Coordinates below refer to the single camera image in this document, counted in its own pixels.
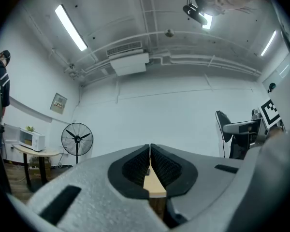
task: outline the microwave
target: microwave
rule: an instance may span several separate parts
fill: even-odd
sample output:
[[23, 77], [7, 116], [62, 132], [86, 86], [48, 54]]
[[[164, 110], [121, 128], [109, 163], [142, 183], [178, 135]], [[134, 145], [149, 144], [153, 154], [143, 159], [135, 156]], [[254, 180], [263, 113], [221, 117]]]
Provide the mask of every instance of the microwave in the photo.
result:
[[34, 151], [41, 151], [45, 148], [45, 136], [19, 128], [19, 144]]

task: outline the fluorescent ceiling light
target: fluorescent ceiling light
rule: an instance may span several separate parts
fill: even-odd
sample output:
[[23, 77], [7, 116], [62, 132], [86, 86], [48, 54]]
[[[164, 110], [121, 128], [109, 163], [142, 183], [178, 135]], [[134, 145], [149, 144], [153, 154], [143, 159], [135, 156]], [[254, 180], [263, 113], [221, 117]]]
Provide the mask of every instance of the fluorescent ceiling light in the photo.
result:
[[285, 71], [285, 69], [286, 69], [288, 66], [289, 66], [289, 65], [287, 65], [279, 75], [281, 75], [281, 74]]
[[273, 41], [275, 35], [276, 35], [276, 31], [274, 31], [274, 33], [273, 33], [273, 35], [272, 35], [272, 37], [271, 37], [269, 43], [266, 45], [265, 49], [264, 49], [263, 52], [261, 53], [261, 56], [263, 56], [264, 53], [266, 52], [266, 50], [269, 48], [269, 46], [270, 46], [270, 44], [272, 43], [272, 41]]
[[87, 48], [87, 45], [82, 40], [81, 36], [76, 31], [74, 25], [72, 24], [71, 20], [69, 19], [66, 11], [64, 10], [62, 5], [59, 5], [57, 9], [55, 10], [57, 16], [59, 17], [61, 23], [71, 36], [71, 38], [74, 40], [75, 44], [78, 46], [78, 48], [81, 51], [84, 51]]
[[210, 29], [211, 28], [211, 24], [212, 24], [212, 19], [213, 17], [211, 15], [205, 14], [202, 15], [201, 13], [199, 13], [199, 15], [203, 16], [206, 20], [207, 20], [207, 24], [203, 25], [202, 28], [204, 29]]

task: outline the ceiling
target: ceiling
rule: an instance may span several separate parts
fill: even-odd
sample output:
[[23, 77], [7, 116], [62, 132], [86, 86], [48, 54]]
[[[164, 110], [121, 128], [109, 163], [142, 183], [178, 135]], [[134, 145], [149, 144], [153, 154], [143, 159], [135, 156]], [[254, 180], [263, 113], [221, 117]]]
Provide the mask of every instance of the ceiling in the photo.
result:
[[[142, 41], [143, 48], [152, 58], [171, 55], [185, 55], [182, 61], [193, 64], [187, 55], [207, 56], [209, 63], [215, 55], [237, 66], [245, 65], [251, 74], [258, 76], [271, 59], [281, 41], [280, 33], [268, 52], [260, 54], [274, 30], [279, 30], [278, 20], [272, 6], [262, 0], [253, 0], [248, 7], [251, 13], [237, 10], [213, 17], [209, 30], [189, 19], [182, 8], [187, 0], [23, 0], [20, 7], [29, 18], [31, 28], [39, 31], [38, 37], [52, 52], [58, 62], [71, 72], [73, 78], [85, 83], [99, 80], [115, 72], [108, 65], [106, 51], [118, 45]], [[73, 42], [55, 9], [63, 4], [83, 40], [88, 45], [80, 51]], [[174, 30], [174, 36], [166, 37], [167, 29]]]

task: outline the round table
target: round table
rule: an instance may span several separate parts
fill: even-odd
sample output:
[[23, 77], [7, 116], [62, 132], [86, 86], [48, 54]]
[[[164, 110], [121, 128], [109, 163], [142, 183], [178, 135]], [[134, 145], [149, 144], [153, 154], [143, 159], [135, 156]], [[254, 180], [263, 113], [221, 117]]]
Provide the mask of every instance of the round table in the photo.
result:
[[[60, 154], [59, 151], [52, 150], [52, 149], [34, 151], [22, 145], [13, 145], [13, 147], [24, 154], [24, 167], [25, 167], [27, 187], [30, 191], [36, 192], [40, 187], [42, 187], [43, 185], [47, 183], [44, 157], [53, 157], [53, 156], [59, 155]], [[40, 168], [41, 179], [30, 180], [29, 171], [28, 171], [28, 163], [27, 163], [27, 154], [39, 157], [39, 168]]]

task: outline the table leg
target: table leg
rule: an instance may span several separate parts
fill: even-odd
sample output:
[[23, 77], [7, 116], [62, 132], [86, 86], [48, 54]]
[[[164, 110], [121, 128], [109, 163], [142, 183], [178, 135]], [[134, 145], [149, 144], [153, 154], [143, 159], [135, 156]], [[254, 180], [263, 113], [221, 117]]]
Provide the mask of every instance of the table leg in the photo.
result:
[[47, 183], [44, 157], [39, 157], [39, 165], [40, 165], [41, 181], [42, 184], [44, 185]]
[[27, 163], [27, 154], [24, 153], [24, 167], [25, 167], [25, 176], [28, 187], [31, 186], [29, 171], [28, 171], [28, 163]]

